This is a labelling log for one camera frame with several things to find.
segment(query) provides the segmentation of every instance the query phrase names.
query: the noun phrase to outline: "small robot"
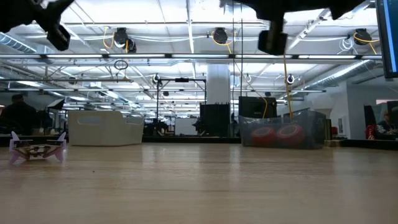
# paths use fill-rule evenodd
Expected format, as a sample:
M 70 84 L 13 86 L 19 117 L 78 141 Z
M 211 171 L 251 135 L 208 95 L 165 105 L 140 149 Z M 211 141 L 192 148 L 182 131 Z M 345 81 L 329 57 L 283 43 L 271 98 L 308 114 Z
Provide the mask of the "small robot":
M 12 154 L 10 164 L 15 163 L 18 158 L 23 158 L 29 160 L 31 156 L 43 158 L 55 155 L 59 161 L 63 161 L 63 150 L 66 148 L 67 141 L 65 136 L 67 134 L 63 133 L 58 140 L 47 140 L 48 144 L 43 146 L 33 146 L 29 144 L 31 140 L 20 140 L 17 134 L 13 131 L 11 133 L 12 139 L 10 140 L 9 150 Z

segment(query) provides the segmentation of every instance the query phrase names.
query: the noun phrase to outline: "person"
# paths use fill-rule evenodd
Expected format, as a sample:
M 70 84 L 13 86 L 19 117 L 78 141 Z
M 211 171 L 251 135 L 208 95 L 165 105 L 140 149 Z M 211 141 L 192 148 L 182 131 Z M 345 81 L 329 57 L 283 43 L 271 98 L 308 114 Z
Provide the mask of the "person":
M 384 112 L 383 120 L 377 124 L 377 131 L 381 134 L 398 134 L 395 125 L 391 123 L 388 111 Z
M 31 135 L 36 120 L 36 109 L 26 104 L 21 94 L 13 95 L 11 100 L 12 104 L 3 109 L 0 117 L 19 124 L 23 129 L 21 134 Z

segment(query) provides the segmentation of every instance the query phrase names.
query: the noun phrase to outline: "white column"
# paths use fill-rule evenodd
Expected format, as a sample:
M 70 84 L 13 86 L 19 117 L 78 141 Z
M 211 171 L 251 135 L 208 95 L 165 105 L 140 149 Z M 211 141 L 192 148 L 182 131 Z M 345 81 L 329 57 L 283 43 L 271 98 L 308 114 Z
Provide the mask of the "white column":
M 231 102 L 229 64 L 207 65 L 207 104 Z

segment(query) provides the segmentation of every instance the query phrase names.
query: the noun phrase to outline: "red roll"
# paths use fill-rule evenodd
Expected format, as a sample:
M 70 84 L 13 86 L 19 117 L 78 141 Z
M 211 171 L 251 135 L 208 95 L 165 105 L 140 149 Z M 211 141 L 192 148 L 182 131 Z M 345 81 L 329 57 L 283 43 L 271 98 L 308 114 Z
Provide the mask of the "red roll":
M 271 127 L 263 127 L 251 133 L 255 146 L 269 146 L 275 141 L 275 130 Z
M 305 139 L 305 133 L 300 125 L 288 124 L 278 130 L 276 137 L 285 146 L 299 146 Z

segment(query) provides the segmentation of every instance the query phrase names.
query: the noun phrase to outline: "clear plastic bin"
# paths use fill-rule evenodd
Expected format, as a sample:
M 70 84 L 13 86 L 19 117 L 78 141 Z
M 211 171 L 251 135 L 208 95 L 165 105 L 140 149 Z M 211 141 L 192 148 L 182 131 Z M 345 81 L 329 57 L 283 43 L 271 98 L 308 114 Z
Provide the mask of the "clear plastic bin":
M 239 117 L 243 146 L 321 149 L 325 143 L 326 116 L 303 111 L 290 118 Z

